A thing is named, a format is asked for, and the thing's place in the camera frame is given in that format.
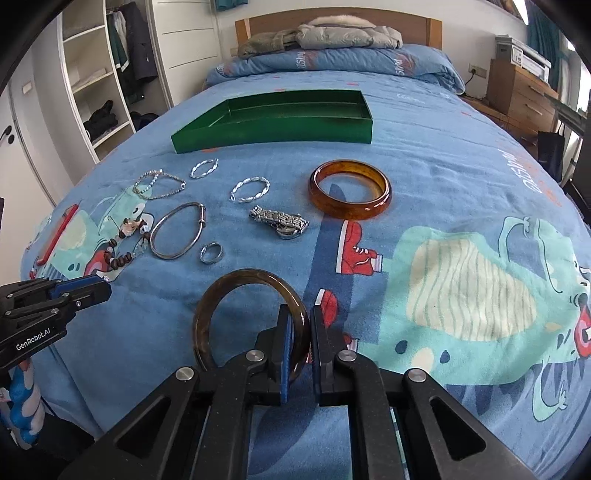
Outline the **blue white gloved hand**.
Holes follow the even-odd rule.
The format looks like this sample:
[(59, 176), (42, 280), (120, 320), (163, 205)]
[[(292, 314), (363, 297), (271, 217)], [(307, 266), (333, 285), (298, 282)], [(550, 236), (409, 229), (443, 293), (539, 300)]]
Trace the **blue white gloved hand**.
[(1, 381), (1, 409), (1, 419), (8, 422), (17, 443), (23, 448), (33, 445), (44, 425), (45, 407), (31, 359), (18, 364)]

